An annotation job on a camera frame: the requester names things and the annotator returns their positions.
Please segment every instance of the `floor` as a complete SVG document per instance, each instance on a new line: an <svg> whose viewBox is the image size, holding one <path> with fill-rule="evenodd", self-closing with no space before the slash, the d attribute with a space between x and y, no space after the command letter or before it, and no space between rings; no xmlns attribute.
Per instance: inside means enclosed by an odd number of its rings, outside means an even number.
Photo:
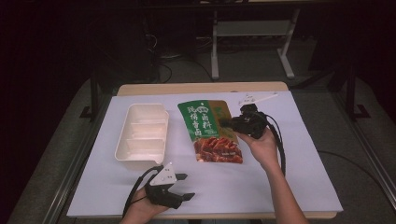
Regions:
<svg viewBox="0 0 396 224"><path fill-rule="evenodd" d="M288 58L296 75L293 80L285 77L276 55L276 48L282 44L282 39L249 41L248 45L238 41L232 44L224 42L224 51L219 55L220 79L217 82L284 81L288 86L293 86L318 73L308 71L316 45L313 39L296 39L290 44ZM183 57L163 60L159 71L159 82L211 82L210 51L203 50L194 60ZM395 211L378 186L366 145L356 131L363 133L364 139L389 172L390 179L395 181L396 174L392 170L396 170L396 162L393 161L396 158L396 126L376 102L370 87L359 79L356 104L364 105L371 117L352 122L344 109L345 89L332 93L325 88L330 78L325 77L303 90L292 90L301 116L344 207L344 211L333 219L312 219L311 223L396 223ZM101 105L105 111L107 97L101 95ZM65 215L82 168L73 171L77 174L73 178L75 181L65 183L64 178L73 168L70 164L76 161L78 149L90 145L86 139L92 136L87 136L88 133L98 128L95 122L80 117L90 102L90 83L87 80L67 108L8 223L120 222L118 218L85 219ZM87 155L80 156L85 160ZM58 209L53 209L56 207L54 203L59 204ZM275 222L264 220L263 223Z"/></svg>

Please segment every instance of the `green snack package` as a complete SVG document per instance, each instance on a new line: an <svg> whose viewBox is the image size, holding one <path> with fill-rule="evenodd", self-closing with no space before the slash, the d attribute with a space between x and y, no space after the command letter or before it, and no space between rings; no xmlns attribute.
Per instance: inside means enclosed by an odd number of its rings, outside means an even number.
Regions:
<svg viewBox="0 0 396 224"><path fill-rule="evenodd" d="M178 104L198 161L242 163L242 152L231 129L221 128L219 119L231 119L224 101L198 100Z"/></svg>

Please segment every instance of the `snack bag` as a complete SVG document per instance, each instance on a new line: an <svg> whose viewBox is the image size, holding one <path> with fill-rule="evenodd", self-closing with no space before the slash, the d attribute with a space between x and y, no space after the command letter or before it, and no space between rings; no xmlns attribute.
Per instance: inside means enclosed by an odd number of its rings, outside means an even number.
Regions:
<svg viewBox="0 0 396 224"><path fill-rule="evenodd" d="M177 107L186 123L196 160L243 162L235 133L219 125L219 119L232 118L226 102L198 100Z"/></svg>

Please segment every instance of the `red food image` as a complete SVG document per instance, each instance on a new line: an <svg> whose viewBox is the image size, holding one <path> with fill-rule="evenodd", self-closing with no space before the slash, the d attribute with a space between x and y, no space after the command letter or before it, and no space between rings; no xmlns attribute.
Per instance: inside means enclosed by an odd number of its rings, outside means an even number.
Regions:
<svg viewBox="0 0 396 224"><path fill-rule="evenodd" d="M241 149L228 138L198 138L194 148L198 161L243 162Z"/></svg>

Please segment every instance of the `dark background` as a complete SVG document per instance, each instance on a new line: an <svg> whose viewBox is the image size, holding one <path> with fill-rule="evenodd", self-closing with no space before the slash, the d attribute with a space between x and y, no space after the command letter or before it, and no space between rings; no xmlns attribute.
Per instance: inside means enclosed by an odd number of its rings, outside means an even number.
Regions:
<svg viewBox="0 0 396 224"><path fill-rule="evenodd" d="M93 68L106 62L109 74L125 72L127 76L138 73L134 70L138 64L145 65L141 68L145 71L143 77L127 78L121 82L146 82L152 75L152 59L143 53L145 49L142 51L137 46L114 48L112 56L119 57L116 61L128 57L131 51L127 49L131 48L133 52L140 50L139 55L145 55L134 57L132 54L132 67L126 70L120 71L120 67L106 57L93 57L94 51L90 51L92 41L85 34L87 27L100 18L85 9L96 8L98 4L103 7L105 2L6 0L0 3L1 223L7 221L66 108L79 87L90 78ZM134 1L111 3L132 6ZM294 37L310 36L318 40L312 68L327 69L337 62L356 67L358 77L371 85L378 102L396 120L394 11L394 7L385 1L306 7L300 15ZM224 15L234 16L227 12ZM132 14L113 19L139 21L141 16ZM207 29L210 27L207 12L146 16L148 24L125 22L119 27L110 25L107 30L100 31L100 36L105 36L106 31L106 34L115 35L107 40L98 39L98 43L114 47L127 34L122 30L131 24L134 32L129 35L138 39L136 41L141 45L145 45L143 32L149 28L159 38L160 47L180 48L193 56L195 35L210 35L211 32ZM120 85L120 79L122 77L116 78L113 86Z"/></svg>

